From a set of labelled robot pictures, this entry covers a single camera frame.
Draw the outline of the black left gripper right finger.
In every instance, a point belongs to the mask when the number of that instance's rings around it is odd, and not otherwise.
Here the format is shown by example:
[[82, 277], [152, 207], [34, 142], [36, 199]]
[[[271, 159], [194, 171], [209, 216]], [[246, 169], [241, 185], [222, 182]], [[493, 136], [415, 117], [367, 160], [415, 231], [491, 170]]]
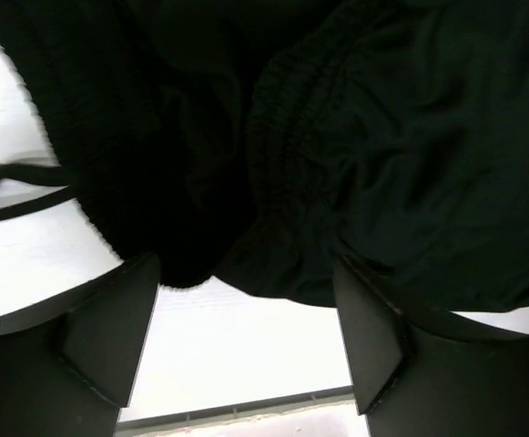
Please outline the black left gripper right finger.
[[372, 436], [529, 436], [529, 335], [455, 315], [340, 259], [335, 301]]

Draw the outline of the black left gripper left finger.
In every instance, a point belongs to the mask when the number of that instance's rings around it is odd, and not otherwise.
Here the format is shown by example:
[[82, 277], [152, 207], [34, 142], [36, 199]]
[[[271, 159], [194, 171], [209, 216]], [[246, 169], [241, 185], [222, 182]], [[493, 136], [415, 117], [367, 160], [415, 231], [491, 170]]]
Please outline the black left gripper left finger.
[[147, 254], [0, 316], [0, 436], [114, 434], [158, 292]]

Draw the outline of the black shorts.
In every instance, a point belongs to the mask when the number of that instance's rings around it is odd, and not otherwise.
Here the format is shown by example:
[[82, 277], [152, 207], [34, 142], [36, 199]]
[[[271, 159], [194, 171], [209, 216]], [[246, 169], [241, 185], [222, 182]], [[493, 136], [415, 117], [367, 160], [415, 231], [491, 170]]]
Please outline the black shorts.
[[529, 307], [529, 1], [0, 1], [66, 186], [161, 283], [333, 307], [345, 257]]

